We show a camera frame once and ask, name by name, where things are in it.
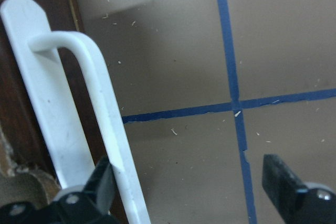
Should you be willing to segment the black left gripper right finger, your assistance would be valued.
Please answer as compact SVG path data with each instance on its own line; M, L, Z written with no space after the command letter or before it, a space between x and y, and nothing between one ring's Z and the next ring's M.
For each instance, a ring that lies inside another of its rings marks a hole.
M294 215L308 193L308 187L276 154L265 154L262 187L280 215Z

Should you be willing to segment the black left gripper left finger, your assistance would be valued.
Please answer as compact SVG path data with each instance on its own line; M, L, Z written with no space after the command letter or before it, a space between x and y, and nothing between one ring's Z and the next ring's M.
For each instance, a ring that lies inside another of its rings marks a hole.
M112 165L104 156L98 161L82 192L102 214L107 214L116 195L115 184Z

